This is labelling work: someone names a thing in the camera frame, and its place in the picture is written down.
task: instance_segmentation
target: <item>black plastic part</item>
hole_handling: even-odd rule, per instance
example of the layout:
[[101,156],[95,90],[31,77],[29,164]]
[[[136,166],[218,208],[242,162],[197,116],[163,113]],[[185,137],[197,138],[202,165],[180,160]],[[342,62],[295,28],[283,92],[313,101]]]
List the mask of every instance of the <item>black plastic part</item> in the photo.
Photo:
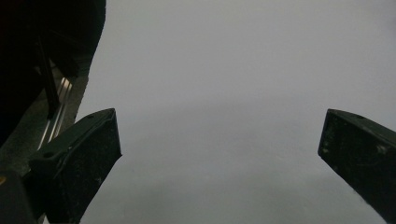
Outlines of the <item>black plastic part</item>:
[[120,154],[116,112],[91,114],[29,160],[50,223],[79,223]]
[[396,223],[396,133],[329,109],[319,156],[388,223]]
[[0,171],[0,223],[35,224],[21,177],[13,171]]

